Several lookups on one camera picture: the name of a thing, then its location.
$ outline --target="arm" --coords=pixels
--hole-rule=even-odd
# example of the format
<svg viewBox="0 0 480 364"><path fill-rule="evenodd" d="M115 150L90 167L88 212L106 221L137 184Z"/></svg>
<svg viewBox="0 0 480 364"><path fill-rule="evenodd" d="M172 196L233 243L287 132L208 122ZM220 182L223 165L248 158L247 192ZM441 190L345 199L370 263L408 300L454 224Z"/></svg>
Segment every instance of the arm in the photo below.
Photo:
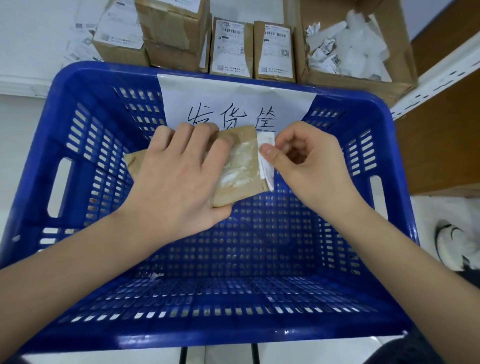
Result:
<svg viewBox="0 0 480 364"><path fill-rule="evenodd" d="M0 271L0 363L94 289L169 242L227 218L212 208L232 140L203 156L213 124L157 128L138 180L116 212L52 247Z"/></svg>
<svg viewBox="0 0 480 364"><path fill-rule="evenodd" d="M480 290L363 201L335 137L299 121L261 153L297 197L350 243L447 363L478 362Z"/></svg>

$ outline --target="hand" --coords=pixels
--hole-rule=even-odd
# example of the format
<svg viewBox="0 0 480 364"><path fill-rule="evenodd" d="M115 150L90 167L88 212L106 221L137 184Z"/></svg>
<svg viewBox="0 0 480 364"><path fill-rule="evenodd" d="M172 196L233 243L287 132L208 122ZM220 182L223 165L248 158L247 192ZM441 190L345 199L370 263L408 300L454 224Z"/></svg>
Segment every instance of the hand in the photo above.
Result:
<svg viewBox="0 0 480 364"><path fill-rule="evenodd" d="M260 152L304 205L332 224L363 202L333 135L296 121Z"/></svg>
<svg viewBox="0 0 480 364"><path fill-rule="evenodd" d="M212 197L233 139L218 138L205 157L215 124L178 130L159 126L136 182L118 210L134 222L153 250L211 228L231 214L231 206L212 208Z"/></svg>

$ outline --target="cardboard box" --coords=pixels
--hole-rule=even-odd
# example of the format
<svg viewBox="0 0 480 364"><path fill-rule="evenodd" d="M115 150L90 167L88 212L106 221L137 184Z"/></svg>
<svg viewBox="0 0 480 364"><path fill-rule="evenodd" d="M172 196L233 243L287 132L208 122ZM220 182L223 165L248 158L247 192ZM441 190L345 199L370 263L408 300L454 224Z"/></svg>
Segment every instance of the cardboard box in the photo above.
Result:
<svg viewBox="0 0 480 364"><path fill-rule="evenodd" d="M214 19L210 73L253 78L253 24Z"/></svg>
<svg viewBox="0 0 480 364"><path fill-rule="evenodd" d="M210 65L210 46L212 43L212 15L209 14L207 21L207 35L205 38L204 49L202 50L202 57L200 58L199 71L208 73L208 66Z"/></svg>
<svg viewBox="0 0 480 364"><path fill-rule="evenodd" d="M285 23L293 29L297 82L369 91L393 106L399 98L418 84L412 47L399 0L283 0ZM326 29L347 17L356 9L365 16L375 14L378 25L390 52L385 66L391 83L359 79L311 70L307 63L304 29L321 22Z"/></svg>
<svg viewBox="0 0 480 364"><path fill-rule="evenodd" d="M203 51L190 52L189 50L179 49L165 44L154 43L150 40L144 39L145 48L150 59L150 63L155 67L170 68L173 70L192 71L200 70L203 52L210 47L207 44L209 35L212 34L212 15L208 15L207 33L204 37Z"/></svg>
<svg viewBox="0 0 480 364"><path fill-rule="evenodd" d="M92 42L105 62L150 66L133 0L110 0Z"/></svg>
<svg viewBox="0 0 480 364"><path fill-rule="evenodd" d="M210 0L135 0L144 38L153 43L201 52Z"/></svg>
<svg viewBox="0 0 480 364"><path fill-rule="evenodd" d="M253 59L255 79L295 82L290 27L275 23L254 22Z"/></svg>
<svg viewBox="0 0 480 364"><path fill-rule="evenodd" d="M242 126L222 130L210 140L211 143L222 135L235 139L230 156L212 197L212 206L221 207L244 198L269 191L266 179L260 179L258 163L257 133L254 126ZM146 149L124 156L127 169L136 180L142 166Z"/></svg>

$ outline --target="sneaker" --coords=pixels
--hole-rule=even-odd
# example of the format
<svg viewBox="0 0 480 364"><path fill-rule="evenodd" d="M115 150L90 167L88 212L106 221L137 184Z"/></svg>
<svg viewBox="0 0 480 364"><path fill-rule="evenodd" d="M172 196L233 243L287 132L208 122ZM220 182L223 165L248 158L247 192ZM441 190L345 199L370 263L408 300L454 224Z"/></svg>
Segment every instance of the sneaker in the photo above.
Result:
<svg viewBox="0 0 480 364"><path fill-rule="evenodd" d="M480 244L469 239L458 226L437 226L435 248L442 263L451 270L480 269Z"/></svg>

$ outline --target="basket handle hole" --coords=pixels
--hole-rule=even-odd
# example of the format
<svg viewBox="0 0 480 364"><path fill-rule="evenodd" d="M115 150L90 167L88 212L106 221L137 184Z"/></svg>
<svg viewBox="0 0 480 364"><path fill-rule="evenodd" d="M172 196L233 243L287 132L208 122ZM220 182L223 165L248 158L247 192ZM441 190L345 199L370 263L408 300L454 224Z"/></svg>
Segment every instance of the basket handle hole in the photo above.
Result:
<svg viewBox="0 0 480 364"><path fill-rule="evenodd" d="M72 168L72 161L68 158L63 158L57 169L55 181L53 182L50 200L48 201L47 212L51 218L57 218L60 215L60 210L63 202L63 196L67 188L68 176Z"/></svg>
<svg viewBox="0 0 480 364"><path fill-rule="evenodd" d="M370 177L370 188L372 189L373 206L375 211L388 220L387 205L385 202L384 187L379 176Z"/></svg>

